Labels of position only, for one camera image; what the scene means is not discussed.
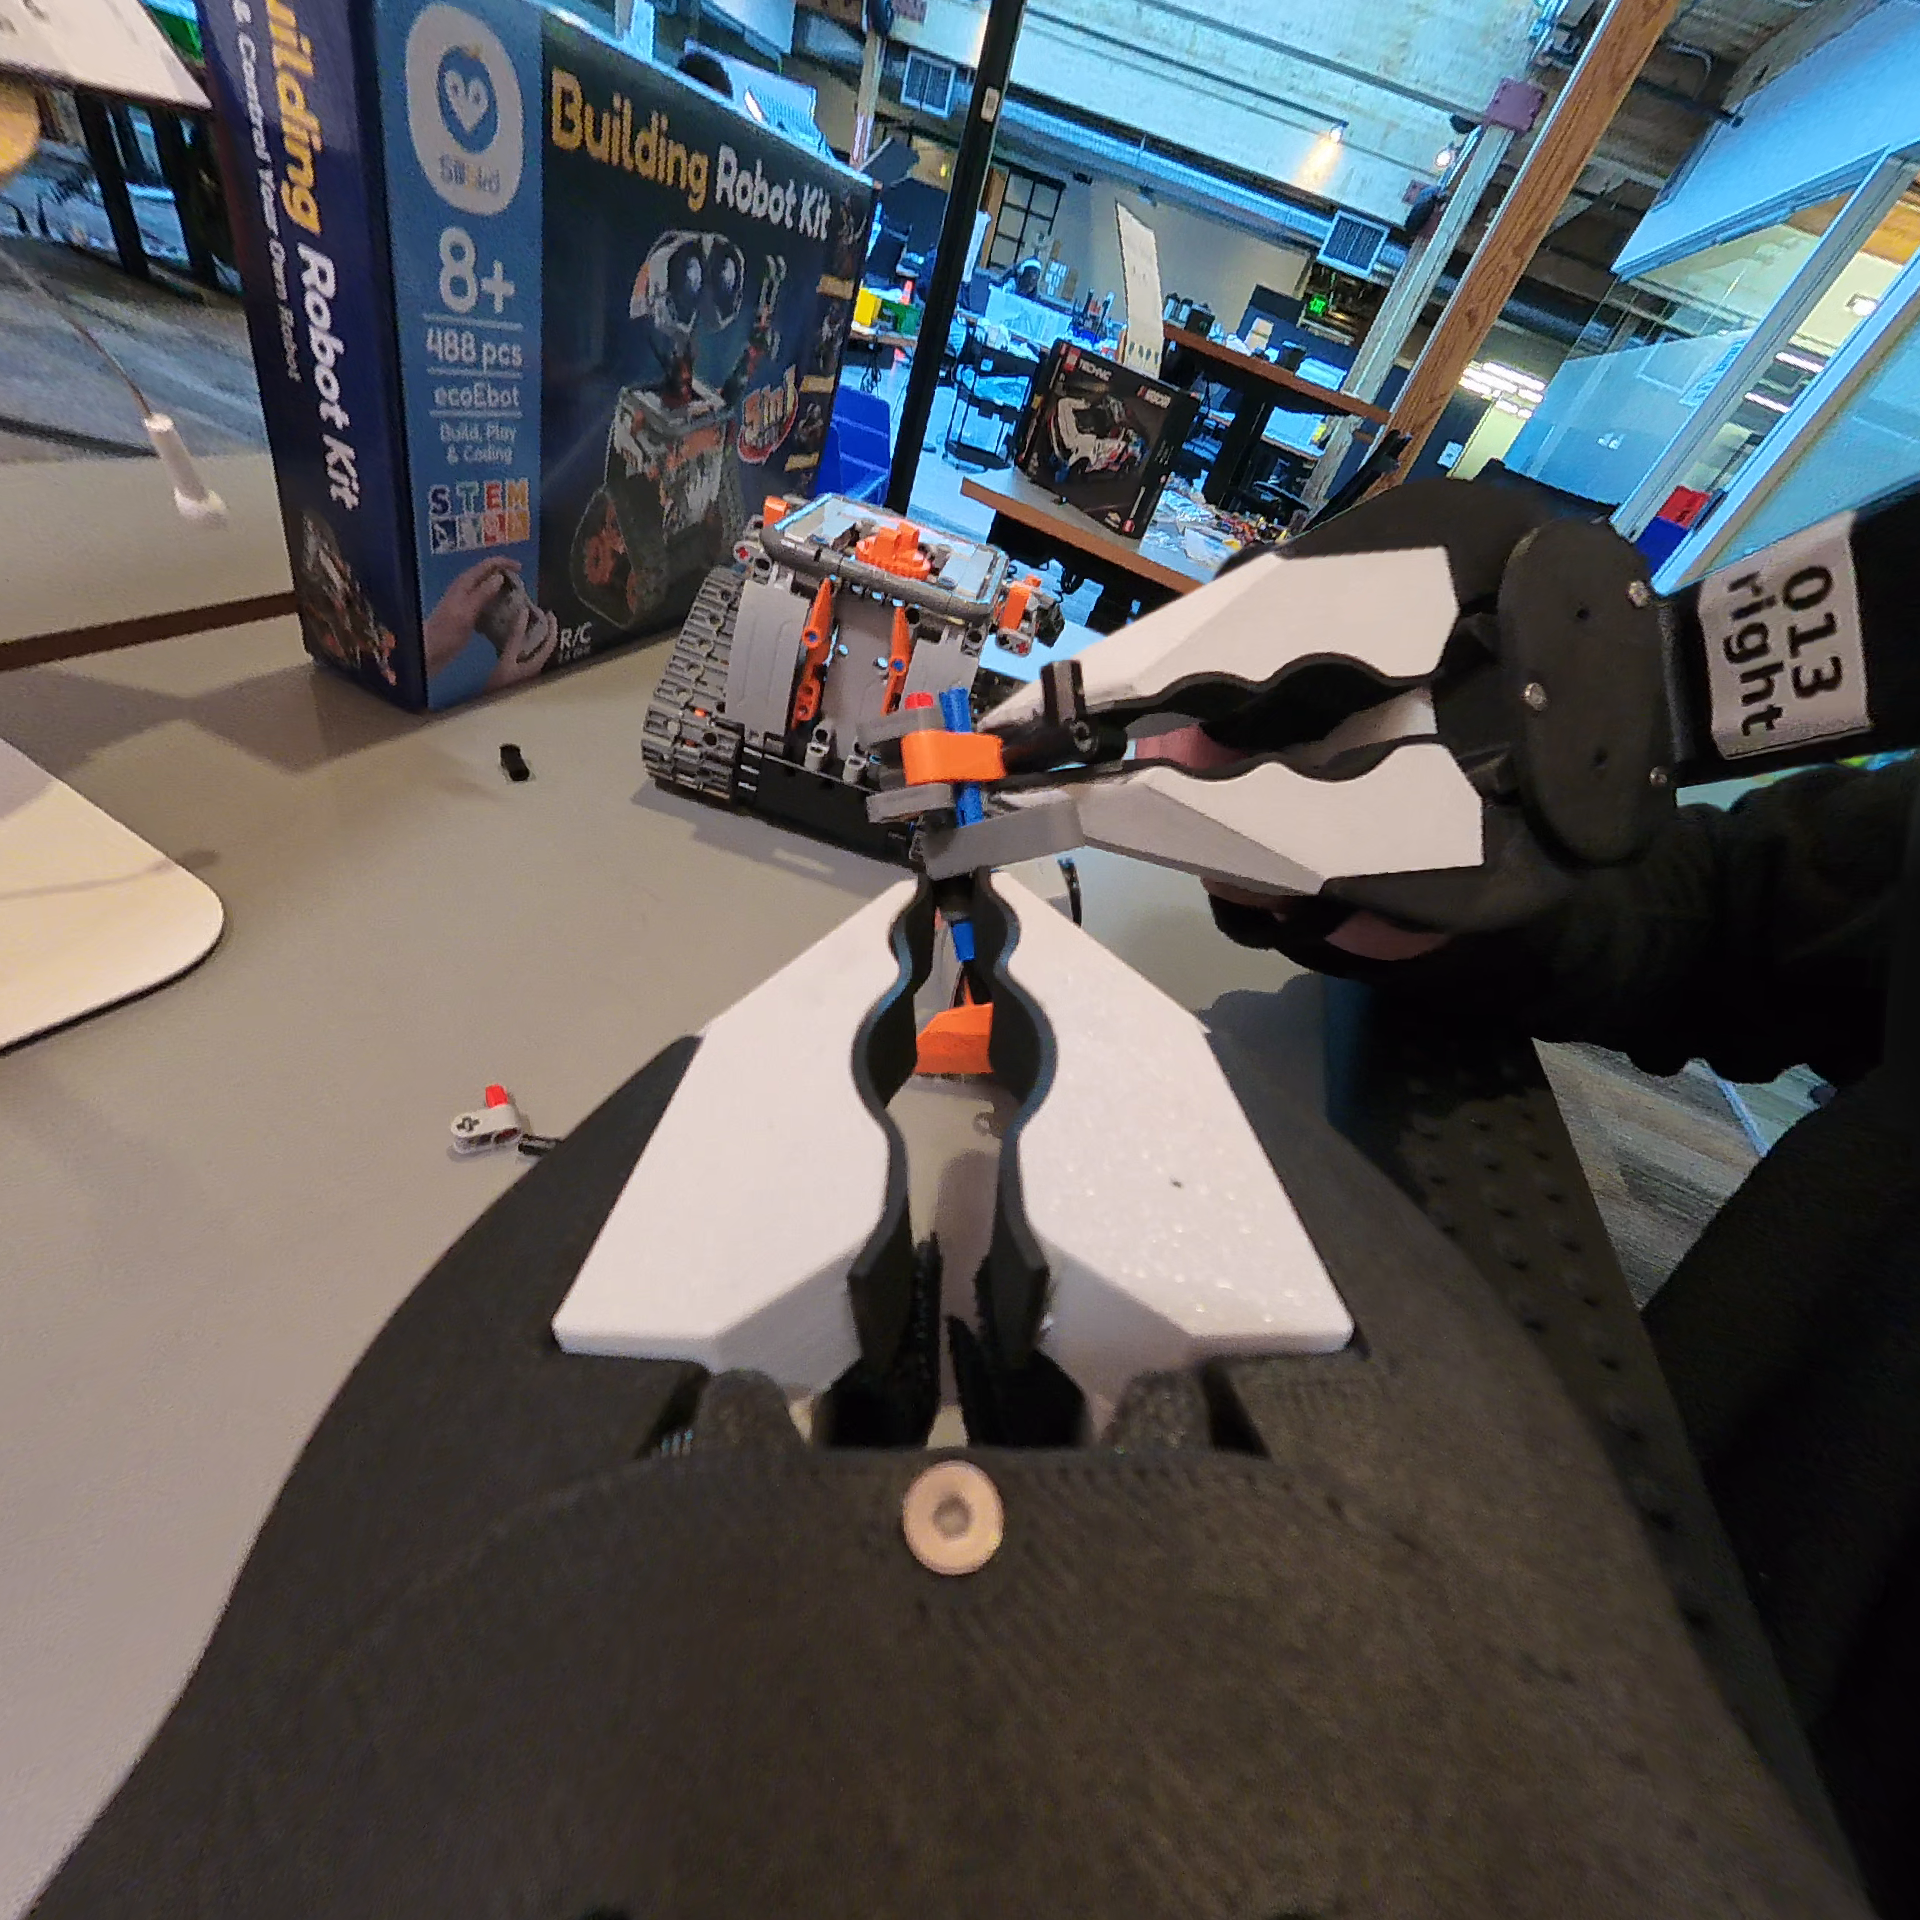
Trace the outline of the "blue robot kit box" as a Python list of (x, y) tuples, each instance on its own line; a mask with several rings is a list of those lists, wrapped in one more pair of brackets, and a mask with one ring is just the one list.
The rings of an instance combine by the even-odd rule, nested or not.
[(304, 650), (405, 707), (682, 624), (820, 481), (877, 191), (552, 6), (196, 6)]

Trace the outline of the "black toy car box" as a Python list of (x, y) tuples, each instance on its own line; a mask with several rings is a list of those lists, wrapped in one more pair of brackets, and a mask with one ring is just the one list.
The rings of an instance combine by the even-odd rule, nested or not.
[(1197, 395), (1060, 337), (1020, 411), (1012, 467), (1049, 500), (1141, 538), (1195, 417)]

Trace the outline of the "small blue bin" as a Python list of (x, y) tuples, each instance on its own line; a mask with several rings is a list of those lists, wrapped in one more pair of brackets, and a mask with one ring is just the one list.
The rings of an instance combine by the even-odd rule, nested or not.
[(820, 486), (863, 504), (882, 504), (895, 467), (895, 411), (886, 395), (839, 385), (828, 424)]

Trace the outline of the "tracked toy robot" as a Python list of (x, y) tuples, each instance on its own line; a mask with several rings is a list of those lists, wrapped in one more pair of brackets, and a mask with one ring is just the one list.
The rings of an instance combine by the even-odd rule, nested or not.
[(868, 822), (897, 776), (904, 707), (1007, 675), (1061, 633), (1061, 606), (1000, 550), (874, 504), (768, 504), (709, 570), (658, 673), (641, 764), (658, 789), (828, 844), (906, 860), (910, 826)]

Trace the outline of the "wooden post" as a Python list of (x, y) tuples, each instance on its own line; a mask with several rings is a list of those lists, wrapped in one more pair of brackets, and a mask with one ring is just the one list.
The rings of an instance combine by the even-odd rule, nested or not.
[(1668, 51), (1682, 6), (1563, 6), (1543, 37), (1543, 108), (1528, 131), (1484, 130), (1428, 231), (1393, 281), (1355, 375), (1386, 428), (1335, 424), (1308, 481), (1326, 513), (1379, 445), (1397, 477), (1484, 424), (1518, 428), (1519, 395), (1500, 367), (1583, 334), (1612, 262), (1678, 174), (1697, 117), (1659, 98), (1684, 58)]

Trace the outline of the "black dimpled pad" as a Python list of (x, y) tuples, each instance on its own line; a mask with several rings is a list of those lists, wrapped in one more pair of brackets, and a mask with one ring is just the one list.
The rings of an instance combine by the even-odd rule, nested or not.
[(1277, 993), (1223, 993), (1202, 1024), (1240, 1099), (1257, 1084), (1302, 1095), (1476, 1265), (1605, 1455), (1741, 1734), (1858, 1883), (1532, 1041), (1486, 1030), (1423, 1037), (1365, 983), (1308, 975)]

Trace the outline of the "person's right hand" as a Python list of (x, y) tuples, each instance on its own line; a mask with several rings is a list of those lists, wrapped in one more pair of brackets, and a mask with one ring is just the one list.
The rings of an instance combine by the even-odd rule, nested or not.
[(1257, 951), (1281, 951), (1308, 969), (1335, 974), (1355, 965), (1399, 965), (1452, 949), (1444, 933), (1405, 927), (1397, 917), (1326, 896), (1257, 896), (1227, 884), (1202, 884), (1214, 927)]

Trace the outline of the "wooden workbench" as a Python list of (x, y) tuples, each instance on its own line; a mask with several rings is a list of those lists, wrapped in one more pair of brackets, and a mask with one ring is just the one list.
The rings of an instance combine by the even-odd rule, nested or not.
[[(1389, 408), (1317, 389), (1294, 372), (1281, 372), (1277, 361), (1265, 361), (1259, 354), (1232, 350), (1195, 331), (1165, 326), (1165, 345), (1195, 354), (1214, 379), (1237, 389), (1237, 417), (1219, 449), (1227, 468), (1237, 468), (1237, 460), (1254, 449), (1259, 417), (1277, 402), (1302, 417), (1358, 421), (1377, 431), (1371, 454), (1355, 468), (1358, 500), (1399, 468), (1407, 431), (1389, 424)], [(958, 493), (991, 513), (991, 543), (1008, 554), (1035, 543), (1069, 572), (1085, 572), (1108, 591), (1135, 583), (1146, 593), (1187, 593), (1208, 586), (1214, 572), (1214, 565), (1187, 556), (1187, 538), (1179, 532), (1152, 532), (1151, 519), (1135, 523), (1135, 534), (1113, 532), (1080, 508), (1049, 500), (1016, 468), (966, 477)]]

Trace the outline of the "person's right forearm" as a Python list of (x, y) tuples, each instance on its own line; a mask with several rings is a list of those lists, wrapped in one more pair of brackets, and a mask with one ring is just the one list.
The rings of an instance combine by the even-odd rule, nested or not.
[(1733, 807), (1682, 807), (1637, 867), (1549, 913), (1462, 936), (1405, 975), (1444, 1011), (1642, 1073), (1853, 1084), (1881, 1061), (1915, 764), (1812, 766)]

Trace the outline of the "white book stand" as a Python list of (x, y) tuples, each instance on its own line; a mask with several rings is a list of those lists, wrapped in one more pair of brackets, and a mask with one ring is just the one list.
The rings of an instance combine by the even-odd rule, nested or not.
[[(14, 181), (43, 144), (37, 97), (211, 110), (144, 6), (9, 0), (0, 120)], [(196, 969), (228, 927), (219, 896), (18, 745), (0, 749), (0, 1041), (32, 1041)]]

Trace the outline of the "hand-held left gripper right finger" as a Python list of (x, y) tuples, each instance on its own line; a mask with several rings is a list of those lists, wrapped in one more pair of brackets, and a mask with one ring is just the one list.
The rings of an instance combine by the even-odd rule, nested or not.
[(1039, 1249), (1039, 1351), (1108, 1426), (1151, 1371), (1232, 1354), (1338, 1354), (1355, 1341), (1210, 1037), (1173, 999), (1008, 873), (991, 1041), (1039, 1017), (1035, 1086), (1000, 1173)]

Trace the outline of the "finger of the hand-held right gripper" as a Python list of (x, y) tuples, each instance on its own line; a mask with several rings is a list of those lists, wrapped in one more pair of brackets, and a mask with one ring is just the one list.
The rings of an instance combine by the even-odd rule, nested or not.
[(1080, 844), (1130, 852), (1254, 896), (1317, 896), (1345, 878), (1484, 867), (1484, 801), (1436, 737), (1428, 698), (1389, 698), (1294, 760), (1208, 749), (1197, 730), (1146, 735), (1119, 770), (995, 789), (991, 807), (1049, 807)]
[(1008, 749), (1039, 749), (1073, 723), (1135, 749), (1440, 745), (1435, 680), (1454, 624), (1452, 556), (1435, 543), (1275, 554), (1069, 661), (1077, 698), (1060, 716), (1031, 684), (980, 730)]

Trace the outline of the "black pole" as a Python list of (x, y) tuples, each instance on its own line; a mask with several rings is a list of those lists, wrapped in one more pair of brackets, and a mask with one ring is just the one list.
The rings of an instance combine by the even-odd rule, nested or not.
[(954, 319), (958, 286), (969, 281), (973, 220), (980, 211), (980, 195), (983, 195), (987, 166), (991, 166), (991, 135), (995, 135), (1000, 108), (1007, 108), (1020, 11), (1027, 11), (1020, 0), (987, 6), (983, 42), (980, 42), (980, 58), (973, 69), (973, 98), (966, 110), (958, 152), (953, 169), (949, 211), (938, 225), (938, 251), (929, 262), (922, 326), (919, 326), (919, 341), (916, 341), (904, 402), (897, 402), (895, 460), (890, 460), (890, 481), (886, 481), (886, 513), (895, 514), (910, 514), (929, 401), (938, 391), (938, 361), (945, 361), (949, 331)]

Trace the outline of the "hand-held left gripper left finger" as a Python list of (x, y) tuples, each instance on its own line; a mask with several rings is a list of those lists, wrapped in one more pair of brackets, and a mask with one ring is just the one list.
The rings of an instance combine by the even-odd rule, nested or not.
[(910, 1351), (906, 1145), (929, 886), (895, 884), (716, 1012), (615, 1199), (552, 1337), (817, 1391)]

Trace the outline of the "grey orange toy arm assembly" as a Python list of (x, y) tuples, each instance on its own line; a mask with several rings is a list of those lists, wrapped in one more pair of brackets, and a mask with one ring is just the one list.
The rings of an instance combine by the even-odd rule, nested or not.
[[(868, 801), (874, 826), (919, 828), (922, 818), (978, 826), (987, 807), (1020, 803), (1031, 794), (1061, 794), (1077, 803), (1085, 776), (1117, 770), (1130, 735), (1119, 723), (1095, 723), (1085, 698), (1080, 661), (1041, 667), (1041, 711), (1012, 723), (1007, 735), (973, 727), (973, 698), (949, 689), (938, 698), (916, 694), (877, 727), (882, 792)], [(954, 999), (919, 1030), (919, 1076), (983, 1076), (991, 1068), (991, 981), (980, 956), (980, 999)]]

